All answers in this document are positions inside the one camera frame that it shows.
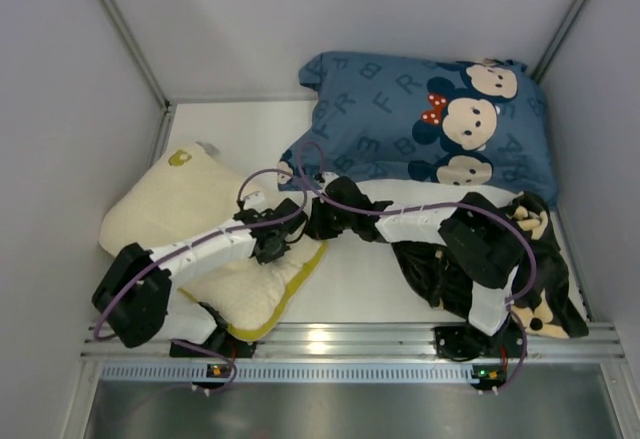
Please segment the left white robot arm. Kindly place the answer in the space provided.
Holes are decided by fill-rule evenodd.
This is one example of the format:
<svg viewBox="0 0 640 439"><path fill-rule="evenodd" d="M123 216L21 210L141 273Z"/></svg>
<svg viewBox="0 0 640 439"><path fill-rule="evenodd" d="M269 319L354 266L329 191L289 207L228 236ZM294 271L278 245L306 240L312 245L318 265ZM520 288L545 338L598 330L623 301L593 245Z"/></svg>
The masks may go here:
<svg viewBox="0 0 640 439"><path fill-rule="evenodd" d="M263 194L239 201L220 225L183 241L144 248L134 242L117 254L91 302L99 313L93 339L117 339L132 349L155 339L198 350L217 334L220 313L181 289L232 262L264 265L290 250L289 236L307 221L302 205L286 198L271 208Z"/></svg>

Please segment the white pillow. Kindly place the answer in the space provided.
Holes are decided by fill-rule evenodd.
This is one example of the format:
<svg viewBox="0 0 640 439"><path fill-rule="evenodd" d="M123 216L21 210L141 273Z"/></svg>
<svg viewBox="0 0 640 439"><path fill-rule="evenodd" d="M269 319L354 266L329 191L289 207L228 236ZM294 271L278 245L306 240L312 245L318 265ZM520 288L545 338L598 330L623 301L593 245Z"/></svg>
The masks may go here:
<svg viewBox="0 0 640 439"><path fill-rule="evenodd" d="M116 256L133 242L149 248L187 240L235 214L243 179L210 150L194 143L165 153L104 217L102 249ZM202 272L179 295L211 306L232 336L254 342L275 327L326 249L325 243L303 237L269 264L241 259Z"/></svg>

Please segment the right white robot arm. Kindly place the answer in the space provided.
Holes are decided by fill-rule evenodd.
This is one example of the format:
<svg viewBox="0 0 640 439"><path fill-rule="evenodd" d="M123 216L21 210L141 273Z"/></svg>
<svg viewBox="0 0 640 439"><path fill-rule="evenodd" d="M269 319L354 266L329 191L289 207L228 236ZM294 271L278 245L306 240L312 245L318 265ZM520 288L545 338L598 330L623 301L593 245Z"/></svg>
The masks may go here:
<svg viewBox="0 0 640 439"><path fill-rule="evenodd" d="M345 231L391 245L407 281L459 305L467 324L494 341L510 322L513 283L533 252L524 234L483 195L454 202L401 205L374 201L346 176L323 172L307 227L329 240Z"/></svg>

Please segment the black floral plush pillowcase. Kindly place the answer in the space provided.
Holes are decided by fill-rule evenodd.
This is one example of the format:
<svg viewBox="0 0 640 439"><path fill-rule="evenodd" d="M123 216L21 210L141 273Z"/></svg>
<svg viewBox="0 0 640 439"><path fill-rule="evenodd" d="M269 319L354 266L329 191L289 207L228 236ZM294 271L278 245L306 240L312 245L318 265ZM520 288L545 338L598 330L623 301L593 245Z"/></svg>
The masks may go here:
<svg viewBox="0 0 640 439"><path fill-rule="evenodd" d="M589 334L586 321L569 298L569 270L561 255L545 201L521 192L501 214L518 225L533 251L537 274L532 288L512 311L529 334L557 339ZM472 280L444 246L399 242L392 245L409 287L430 306L465 319L472 305Z"/></svg>

